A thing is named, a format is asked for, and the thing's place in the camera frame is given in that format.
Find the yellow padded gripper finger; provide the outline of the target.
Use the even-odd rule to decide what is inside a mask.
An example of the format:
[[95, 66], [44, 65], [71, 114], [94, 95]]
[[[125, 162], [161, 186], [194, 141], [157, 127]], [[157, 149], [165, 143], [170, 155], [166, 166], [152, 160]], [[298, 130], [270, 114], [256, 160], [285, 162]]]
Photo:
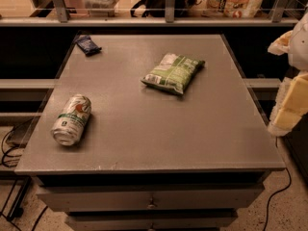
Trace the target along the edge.
[[268, 131], [276, 137], [285, 136], [307, 113], [308, 72], [300, 72], [293, 79], [285, 77], [269, 117]]
[[268, 52], [273, 55], [283, 55], [289, 52], [289, 43], [291, 39], [293, 31], [288, 31], [279, 38], [277, 38], [274, 42], [272, 42], [268, 48]]

